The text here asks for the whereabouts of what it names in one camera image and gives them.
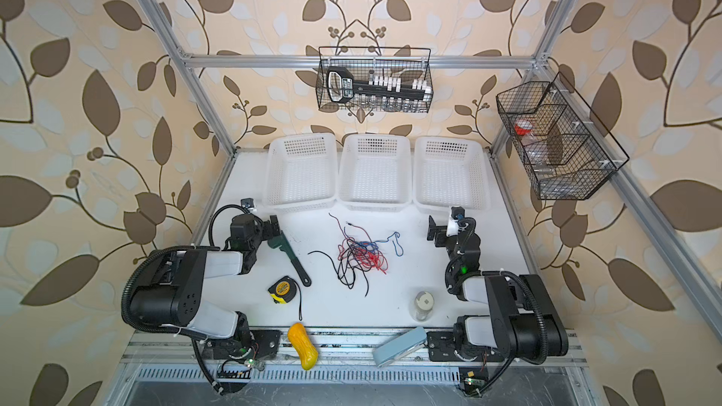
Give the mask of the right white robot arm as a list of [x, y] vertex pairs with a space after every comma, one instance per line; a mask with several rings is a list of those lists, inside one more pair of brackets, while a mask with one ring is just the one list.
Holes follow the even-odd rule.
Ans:
[[476, 225], [460, 208], [451, 210], [445, 225], [429, 219], [427, 240], [449, 257], [444, 271], [447, 293], [488, 309], [484, 316], [458, 317], [448, 333], [428, 334], [430, 358], [476, 362], [493, 356], [541, 365], [550, 357], [566, 355], [569, 338], [541, 278], [483, 271]]

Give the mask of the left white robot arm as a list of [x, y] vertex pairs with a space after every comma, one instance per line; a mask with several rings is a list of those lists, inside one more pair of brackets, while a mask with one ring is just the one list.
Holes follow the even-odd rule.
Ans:
[[152, 251], [123, 290], [123, 321], [144, 333], [251, 346], [254, 337], [246, 315], [204, 299], [203, 288], [208, 279], [249, 274], [261, 245], [282, 234], [275, 215], [263, 220], [252, 209], [250, 198], [219, 208], [209, 222], [206, 246]]

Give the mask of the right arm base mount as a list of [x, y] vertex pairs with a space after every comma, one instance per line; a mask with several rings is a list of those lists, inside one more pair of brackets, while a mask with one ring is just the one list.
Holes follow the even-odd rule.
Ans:
[[472, 345], [452, 331], [428, 332], [426, 346], [432, 362], [453, 363], [459, 367], [459, 387], [472, 398], [483, 396], [484, 387], [492, 378], [493, 370], [488, 365], [504, 362], [498, 349]]

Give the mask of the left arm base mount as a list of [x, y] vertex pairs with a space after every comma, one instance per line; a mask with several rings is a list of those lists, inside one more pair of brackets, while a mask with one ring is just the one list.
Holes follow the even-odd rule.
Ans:
[[265, 370], [280, 348], [281, 332], [273, 329], [241, 331], [234, 338], [195, 343], [199, 368], [216, 394], [227, 396], [243, 390]]

